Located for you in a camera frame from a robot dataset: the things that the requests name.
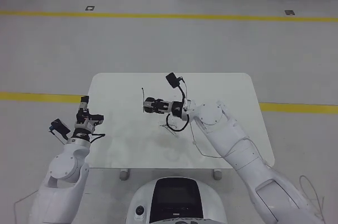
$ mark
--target black cable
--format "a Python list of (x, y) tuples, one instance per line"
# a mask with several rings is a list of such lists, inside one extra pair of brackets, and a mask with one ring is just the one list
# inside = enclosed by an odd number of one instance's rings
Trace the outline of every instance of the black cable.
[(144, 103), (145, 103), (145, 95), (144, 95), (144, 88), (142, 87), (142, 112), (144, 113)]
[(183, 126), (182, 129), (176, 130), (176, 129), (173, 129), (173, 128), (169, 125), (169, 116), (170, 116), (170, 114), (168, 114), (168, 116), (166, 116), (166, 126), (168, 126), (168, 128), (169, 128), (170, 130), (172, 130), (173, 132), (181, 132), (181, 131), (183, 131), (183, 130), (186, 128), (186, 126), (189, 124), (189, 121), (190, 121), (190, 117), (189, 117), (189, 115), (187, 114), (187, 115), (186, 115), (186, 116), (187, 116), (186, 124)]
[(179, 87), (179, 90), (181, 91), (181, 94), (182, 94), (182, 103), (185, 102), (185, 94), (184, 94), (184, 91), (182, 90), (182, 88), (180, 86)]
[(98, 136), (98, 137), (91, 140), (90, 143), (93, 143), (95, 140), (97, 140), (99, 138), (103, 138), (105, 136), (105, 134), (92, 134), (92, 136)]

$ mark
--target round button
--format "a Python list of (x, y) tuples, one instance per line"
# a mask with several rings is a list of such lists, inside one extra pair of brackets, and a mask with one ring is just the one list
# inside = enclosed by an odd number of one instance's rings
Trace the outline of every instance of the round button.
[(143, 207), (143, 206), (138, 206), (138, 207), (136, 207), (135, 213), (136, 213), (138, 216), (141, 216), (142, 214), (144, 214), (144, 207)]

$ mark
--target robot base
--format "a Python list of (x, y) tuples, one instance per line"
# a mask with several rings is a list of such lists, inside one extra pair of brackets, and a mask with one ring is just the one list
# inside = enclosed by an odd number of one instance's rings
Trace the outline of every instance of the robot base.
[(126, 224), (149, 224), (168, 218), (201, 218), (227, 223), (221, 198), (210, 186), (190, 178), (168, 177), (140, 187)]

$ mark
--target black screen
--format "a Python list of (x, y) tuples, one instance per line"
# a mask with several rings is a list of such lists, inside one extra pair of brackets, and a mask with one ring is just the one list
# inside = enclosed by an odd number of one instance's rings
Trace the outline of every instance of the black screen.
[(188, 203), (195, 204), (193, 194), (183, 187), (162, 187), (158, 189), (157, 202), (163, 203)]
[(155, 184), (149, 223), (179, 217), (203, 218), (197, 183), (188, 178), (162, 178)]

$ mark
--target wire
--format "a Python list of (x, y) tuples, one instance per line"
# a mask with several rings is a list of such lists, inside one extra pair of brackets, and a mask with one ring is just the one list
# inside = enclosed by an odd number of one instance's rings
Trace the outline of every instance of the wire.
[(302, 187), (302, 178), (305, 178), (305, 179), (309, 182), (310, 186), (312, 187), (312, 189), (313, 189), (313, 191), (314, 191), (314, 194), (315, 194), (315, 196), (316, 196), (316, 200), (317, 200), (319, 209), (317, 209), (316, 206), (315, 206), (315, 208), (320, 212), (320, 215), (322, 216), (322, 221), (323, 221), (323, 223), (326, 224), (325, 217), (323, 216), (323, 202), (325, 201), (325, 198), (324, 198), (324, 197), (322, 198), (322, 204), (321, 204), (320, 199), (318, 198), (317, 191), (316, 191), (316, 189), (314, 188), (314, 186), (313, 186), (313, 184), (311, 183), (311, 181), (310, 181), (310, 180), (308, 179), (308, 177), (306, 177), (305, 175), (301, 175), (301, 176), (299, 177), (299, 185), (300, 185), (300, 187), (301, 187), (301, 190), (302, 190), (303, 194), (305, 195), (305, 197), (306, 197), (311, 203), (312, 203), (312, 200), (314, 200), (314, 199), (309, 198), (309, 196), (307, 195), (307, 193), (304, 191), (304, 188)]
[(144, 88), (142, 87), (141, 90), (142, 90), (142, 112), (144, 113), (145, 112), (144, 110), (144, 103), (145, 103)]
[(184, 81), (184, 79), (182, 79), (182, 82), (185, 84), (185, 92), (186, 92), (186, 99), (188, 98), (187, 96), (187, 85), (186, 85), (186, 82)]
[(99, 138), (103, 138), (105, 136), (105, 134), (91, 134), (91, 135), (92, 136), (98, 136), (98, 137), (91, 140), (90, 143), (93, 143), (95, 140), (97, 140)]
[(230, 148), (230, 150), (229, 150), (224, 156), (209, 156), (209, 155), (204, 155), (204, 154), (201, 152), (201, 150), (199, 149), (199, 147), (197, 146), (197, 143), (196, 143), (196, 141), (195, 141), (195, 135), (193, 134), (193, 130), (192, 130), (192, 125), (191, 125), (191, 123), (190, 123), (190, 129), (191, 129), (191, 134), (192, 134), (192, 138), (193, 138), (193, 142), (192, 142), (192, 143), (196, 146), (197, 150), (199, 151), (199, 153), (200, 153), (202, 156), (209, 157), (209, 158), (226, 158), (226, 157), (229, 156), (231, 150), (232, 150), (232, 149), (233, 149), (240, 141), (243, 141), (243, 140), (249, 140), (249, 141), (254, 145), (254, 147), (256, 148), (256, 151), (258, 152), (258, 154), (259, 154), (261, 160), (262, 160), (267, 166), (269, 166), (269, 165), (266, 163), (266, 161), (262, 158), (262, 156), (261, 156), (261, 154), (260, 154), (260, 152), (259, 152), (259, 150), (258, 150), (256, 144), (255, 144), (250, 138), (247, 138), (247, 137), (243, 137), (243, 138), (240, 138), (239, 140), (237, 140), (237, 142), (235, 142), (235, 144)]
[(188, 125), (188, 123), (189, 123), (189, 121), (190, 121), (190, 117), (189, 117), (189, 115), (187, 114), (187, 115), (186, 115), (186, 116), (187, 116), (187, 121), (186, 121), (185, 125), (182, 127), (182, 129), (177, 130), (177, 129), (173, 129), (173, 128), (169, 125), (169, 116), (170, 116), (170, 114), (168, 114), (168, 116), (166, 116), (166, 126), (168, 126), (168, 128), (169, 128), (170, 130), (172, 130), (173, 132), (182, 132), (182, 131), (186, 128), (186, 126)]
[(38, 191), (38, 190), (36, 190), (36, 191), (34, 191), (34, 192), (28, 194), (28, 195), (25, 196), (24, 198), (21, 198), (21, 199), (19, 199), (18, 201), (14, 202), (14, 204), (13, 204), (13, 213), (14, 213), (14, 223), (15, 223), (15, 224), (17, 224), (16, 204), (19, 203), (19, 202), (21, 202), (22, 200), (24, 200), (24, 199), (26, 199), (26, 198), (32, 196), (32, 195), (35, 194), (37, 191)]
[(54, 132), (51, 132), (51, 134), (52, 135), (54, 135), (62, 144), (64, 144), (65, 145), (65, 143), (64, 142), (62, 142), (62, 140), (60, 140), (60, 138), (58, 138), (58, 136), (56, 136), (56, 134), (54, 134)]

